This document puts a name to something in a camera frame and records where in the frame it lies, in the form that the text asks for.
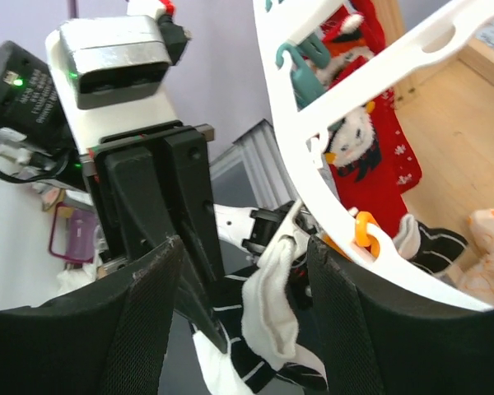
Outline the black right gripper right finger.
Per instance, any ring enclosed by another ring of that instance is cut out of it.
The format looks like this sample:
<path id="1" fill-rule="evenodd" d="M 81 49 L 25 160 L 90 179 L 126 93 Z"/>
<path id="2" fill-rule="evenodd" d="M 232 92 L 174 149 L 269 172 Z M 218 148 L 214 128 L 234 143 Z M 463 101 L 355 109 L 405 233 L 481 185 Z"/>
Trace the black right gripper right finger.
<path id="1" fill-rule="evenodd" d="M 494 394 L 494 309 L 413 294 L 316 237 L 307 258 L 332 394 Z"/>

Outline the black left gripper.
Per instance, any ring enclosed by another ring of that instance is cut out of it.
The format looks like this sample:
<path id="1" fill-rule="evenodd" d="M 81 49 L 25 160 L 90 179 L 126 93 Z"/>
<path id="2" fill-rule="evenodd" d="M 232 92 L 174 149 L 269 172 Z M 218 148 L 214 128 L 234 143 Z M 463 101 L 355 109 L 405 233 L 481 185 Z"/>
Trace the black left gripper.
<path id="1" fill-rule="evenodd" d="M 225 352 L 210 298 L 214 281 L 225 276 L 207 158 L 213 138 L 208 124 L 163 123 L 104 137 L 82 159 L 112 255 L 137 259 L 178 235 L 188 261 L 176 311 Z"/>

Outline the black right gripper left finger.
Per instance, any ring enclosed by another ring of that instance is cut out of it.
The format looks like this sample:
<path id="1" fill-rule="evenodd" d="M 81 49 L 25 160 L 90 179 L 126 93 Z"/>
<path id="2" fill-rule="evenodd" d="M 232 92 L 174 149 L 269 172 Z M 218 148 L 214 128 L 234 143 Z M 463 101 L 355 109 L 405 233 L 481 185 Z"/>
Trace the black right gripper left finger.
<path id="1" fill-rule="evenodd" d="M 0 311 L 0 394 L 156 394 L 184 246 L 39 307 Z"/>

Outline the black white striped sock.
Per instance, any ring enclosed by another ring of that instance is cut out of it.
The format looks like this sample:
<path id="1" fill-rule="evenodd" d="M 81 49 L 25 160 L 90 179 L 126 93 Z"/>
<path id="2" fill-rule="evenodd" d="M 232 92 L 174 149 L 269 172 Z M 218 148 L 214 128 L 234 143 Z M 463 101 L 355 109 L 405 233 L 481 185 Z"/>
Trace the black white striped sock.
<path id="1" fill-rule="evenodd" d="M 196 325 L 193 344 L 212 394 L 258 394 L 273 379 L 313 391 L 328 388 L 324 363 L 298 342 L 299 322 L 287 283 L 296 242 L 278 241 L 264 264 L 245 267 L 215 283 L 212 308 L 226 339 L 220 351 Z"/>

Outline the white clip sock hanger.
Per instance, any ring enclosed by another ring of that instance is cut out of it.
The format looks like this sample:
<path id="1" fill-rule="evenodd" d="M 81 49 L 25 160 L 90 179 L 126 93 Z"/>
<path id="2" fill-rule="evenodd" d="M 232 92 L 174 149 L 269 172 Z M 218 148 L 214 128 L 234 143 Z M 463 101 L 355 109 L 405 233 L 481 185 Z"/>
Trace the white clip sock hanger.
<path id="1" fill-rule="evenodd" d="M 426 299 L 472 311 L 491 306 L 421 272 L 402 258 L 380 225 L 360 208 L 346 209 L 319 174 L 335 142 L 358 152 L 371 146 L 366 106 L 411 72 L 463 48 L 494 17 L 494 1 L 453 1 L 325 91 L 303 62 L 297 44 L 335 10 L 332 1 L 253 4 L 259 51 L 277 144 L 288 174 L 311 215 L 353 263 Z"/>

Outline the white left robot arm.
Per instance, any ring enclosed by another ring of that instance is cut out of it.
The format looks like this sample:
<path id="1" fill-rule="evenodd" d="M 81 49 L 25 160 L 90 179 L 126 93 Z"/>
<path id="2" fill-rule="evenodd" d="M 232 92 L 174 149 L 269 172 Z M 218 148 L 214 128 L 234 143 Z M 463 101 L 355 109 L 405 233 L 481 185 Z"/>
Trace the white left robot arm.
<path id="1" fill-rule="evenodd" d="M 202 127 L 158 102 L 170 67 L 158 39 L 61 49 L 43 61 L 0 45 L 0 144 L 32 171 L 32 183 L 89 193 L 103 231 L 102 255 L 134 263 L 172 237 L 180 273 L 165 284 L 176 311 L 220 350 L 225 332 L 210 285 L 224 274 Z"/>

